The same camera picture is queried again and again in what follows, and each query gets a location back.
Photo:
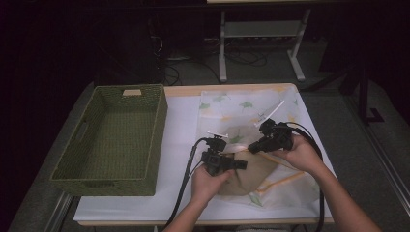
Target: brown cloth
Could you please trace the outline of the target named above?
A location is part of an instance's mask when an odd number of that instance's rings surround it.
[[[222,185],[218,194],[247,195],[255,191],[278,166],[277,163],[264,158],[261,154],[262,152],[252,154],[250,151],[235,153],[233,155],[235,160],[248,162],[247,169],[235,170],[235,174]]]

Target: forearm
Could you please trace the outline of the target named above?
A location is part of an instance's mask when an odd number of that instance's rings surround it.
[[[190,201],[181,213],[165,228],[165,232],[188,232],[192,231],[196,221],[205,209],[206,204]]]
[[[340,231],[381,231],[325,165],[311,174],[321,187]]]

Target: person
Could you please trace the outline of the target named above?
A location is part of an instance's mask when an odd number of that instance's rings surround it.
[[[381,231],[354,202],[310,144],[300,135],[293,135],[293,143],[291,151],[278,150],[274,151],[273,155],[287,160],[302,171],[306,171],[316,180],[325,195],[337,229],[342,232]],[[204,164],[199,166],[192,176],[190,202],[164,231],[192,231],[208,202],[233,173],[233,170],[227,170],[219,176],[212,177],[206,171]]]

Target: basket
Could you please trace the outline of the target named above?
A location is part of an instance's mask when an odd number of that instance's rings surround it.
[[[96,87],[50,181],[73,196],[154,195],[167,108],[162,85]]]

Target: white table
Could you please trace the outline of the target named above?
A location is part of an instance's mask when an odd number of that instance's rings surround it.
[[[202,90],[269,89],[288,84],[216,85],[166,87],[168,114],[163,134],[157,190],[154,196],[87,196],[81,197],[74,220],[81,225],[164,225],[174,208],[187,166],[190,149],[195,143],[200,93]],[[313,135],[323,153],[323,160],[334,172],[326,151],[297,94],[301,124]],[[190,199],[187,184],[180,210]],[[198,225],[252,223],[315,223],[319,200],[304,207],[262,211],[213,199],[199,218]],[[333,222],[325,204],[325,222]]]

